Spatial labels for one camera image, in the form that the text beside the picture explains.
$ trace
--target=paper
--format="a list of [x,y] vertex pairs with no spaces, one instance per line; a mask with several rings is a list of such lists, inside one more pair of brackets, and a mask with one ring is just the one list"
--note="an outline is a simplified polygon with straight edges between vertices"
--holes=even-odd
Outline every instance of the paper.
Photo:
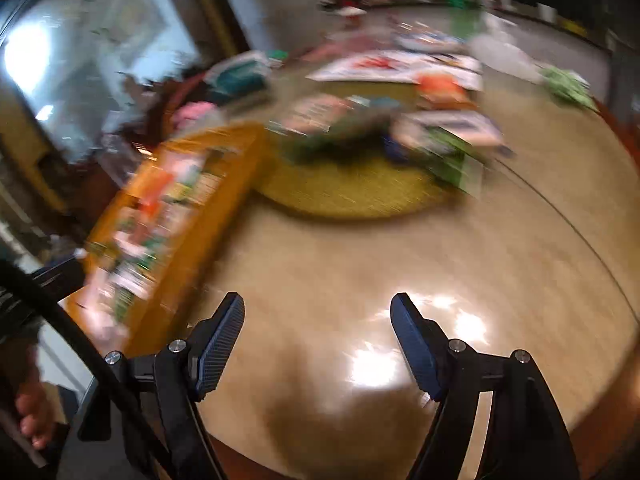
[[153,288],[153,282],[129,264],[121,264],[118,270],[111,275],[111,281],[114,285],[126,288],[141,300],[148,300],[149,293]]
[[422,126],[439,126],[475,147],[504,144],[504,137],[489,117],[469,110],[432,110],[403,116]]
[[401,50],[373,50],[339,59],[311,73],[314,81],[379,81],[414,83],[421,74],[451,74],[462,88],[482,90],[482,65],[471,56],[416,54]]

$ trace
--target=orange object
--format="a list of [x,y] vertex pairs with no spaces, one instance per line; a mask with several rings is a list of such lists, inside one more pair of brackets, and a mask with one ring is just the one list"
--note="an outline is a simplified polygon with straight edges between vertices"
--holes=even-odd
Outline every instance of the orange object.
[[[258,175],[269,149],[268,137],[261,123],[203,130],[186,138],[164,142],[154,152],[157,162],[143,162],[137,176],[146,180],[156,171],[150,171],[148,167],[162,164],[167,152],[208,152],[220,146],[233,148],[237,155],[207,161],[205,170],[208,173],[224,177],[205,203],[195,207],[184,229],[172,237],[162,263],[152,270],[151,279],[155,286],[150,297],[147,300],[135,298],[126,313],[126,332],[108,341],[97,339],[86,322],[86,310],[79,304],[85,288],[73,293],[67,300],[68,314],[102,354],[114,348],[122,350],[127,356],[155,354],[178,335],[184,311],[193,302],[194,289],[209,269],[207,262],[212,261],[212,252],[221,243],[226,227],[251,190],[254,177]],[[113,239],[121,209],[132,207],[139,198],[142,200],[141,190],[146,191],[146,184],[140,182],[137,176],[116,195],[102,214],[89,235],[88,243],[106,245]],[[98,256],[91,253],[84,259],[87,275],[94,272],[98,260]]]
[[151,218],[158,210],[162,192],[173,179],[173,174],[158,168],[153,179],[146,183],[140,195],[140,212],[145,219]]
[[476,108],[465,89],[451,74],[423,74],[417,77],[418,104],[422,108],[469,109]]

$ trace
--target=black cable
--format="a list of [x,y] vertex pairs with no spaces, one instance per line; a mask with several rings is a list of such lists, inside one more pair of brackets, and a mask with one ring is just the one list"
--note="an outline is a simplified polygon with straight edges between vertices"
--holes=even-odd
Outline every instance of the black cable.
[[611,271],[611,269],[609,269],[609,266],[605,263],[605,261],[602,259],[602,257],[598,254],[596,249],[594,249],[593,246],[589,243],[587,238],[585,238],[584,235],[580,231],[578,231],[578,228],[564,215],[564,213],[562,213],[562,211],[560,211],[546,196],[544,196],[541,192],[539,192],[539,190],[537,190],[536,187],[533,186],[533,184],[531,184],[526,178],[524,178],[523,176],[520,176],[513,168],[511,168],[510,166],[505,164],[503,161],[501,161],[501,160],[499,160],[497,158],[495,159],[495,161],[498,162],[506,170],[508,170],[511,174],[516,176],[521,182],[523,182],[527,187],[529,187],[530,190],[532,190],[542,200],[544,200],[547,204],[549,204],[551,209],[553,209],[556,213],[558,213],[562,217],[562,219],[567,223],[567,225],[571,229],[574,230],[574,232],[579,236],[580,240],[582,240],[585,243],[585,245],[587,245],[587,247],[591,250],[591,252],[594,254],[594,256],[598,259],[598,261],[600,262],[602,267],[604,267],[604,269],[607,271],[607,274],[610,276],[610,278],[616,284],[616,287],[620,291],[620,294],[622,294],[622,297],[625,298],[626,306],[628,307],[628,309],[631,312],[632,316],[636,320],[636,323],[640,324],[640,317],[638,317],[638,313],[636,313],[634,308],[631,306],[631,301],[629,301],[629,298],[625,294],[625,291],[622,288],[622,285],[620,285],[620,282],[616,279],[616,277],[614,276],[614,274]]
[[101,388],[116,407],[129,419],[149,447],[149,451],[171,478],[177,478],[167,448],[140,412],[138,404],[124,385],[117,380],[89,338],[69,317],[69,314],[46,294],[31,278],[6,260],[0,259],[0,286],[24,301],[60,334],[89,368]]

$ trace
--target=bolt head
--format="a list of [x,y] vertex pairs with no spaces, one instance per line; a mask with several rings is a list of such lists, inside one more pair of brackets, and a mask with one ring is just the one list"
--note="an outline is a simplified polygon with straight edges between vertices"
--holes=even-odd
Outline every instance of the bolt head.
[[175,339],[169,343],[168,348],[170,352],[178,354],[187,348],[187,342],[183,339]]
[[521,363],[528,363],[531,361],[531,354],[526,350],[516,350],[513,356]]
[[109,352],[107,355],[105,355],[104,360],[107,361],[107,364],[114,365],[120,360],[121,357],[122,354],[117,350],[114,350],[113,352]]
[[461,339],[452,339],[449,341],[449,348],[454,352],[462,352],[466,348],[466,343]]

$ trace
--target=white plastic bag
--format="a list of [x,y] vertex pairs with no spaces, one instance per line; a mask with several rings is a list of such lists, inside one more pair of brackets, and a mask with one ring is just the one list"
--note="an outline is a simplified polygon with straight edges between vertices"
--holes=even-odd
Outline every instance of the white plastic bag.
[[482,13],[482,22],[486,32],[469,41],[471,54],[494,70],[532,83],[541,83],[542,76],[538,67],[515,45],[514,37],[508,33],[508,27],[517,25],[488,12]]

